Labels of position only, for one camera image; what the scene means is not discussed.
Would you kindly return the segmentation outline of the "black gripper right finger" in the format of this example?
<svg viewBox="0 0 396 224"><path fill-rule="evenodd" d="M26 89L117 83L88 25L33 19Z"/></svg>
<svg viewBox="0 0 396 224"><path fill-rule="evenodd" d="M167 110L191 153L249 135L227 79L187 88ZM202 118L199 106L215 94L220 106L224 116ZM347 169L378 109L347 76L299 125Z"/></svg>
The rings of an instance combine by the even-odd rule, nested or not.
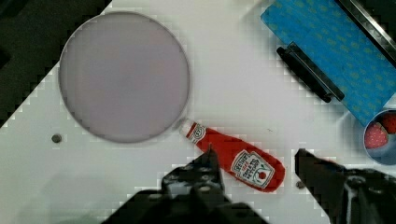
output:
<svg viewBox="0 0 396 224"><path fill-rule="evenodd" d="M333 161L318 158L305 148L298 149L294 162L295 174L326 215L329 218L339 218L343 209L347 168Z"/></svg>

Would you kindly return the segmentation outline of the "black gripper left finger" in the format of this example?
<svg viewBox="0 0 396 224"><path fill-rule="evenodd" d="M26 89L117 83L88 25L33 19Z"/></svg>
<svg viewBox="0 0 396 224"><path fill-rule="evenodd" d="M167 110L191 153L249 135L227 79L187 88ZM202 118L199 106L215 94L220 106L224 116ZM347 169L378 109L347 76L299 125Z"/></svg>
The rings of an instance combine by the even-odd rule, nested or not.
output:
<svg viewBox="0 0 396 224"><path fill-rule="evenodd" d="M206 152L184 166L165 175L162 190L172 199L188 195L193 188L209 187L224 190L218 154L209 146Z"/></svg>

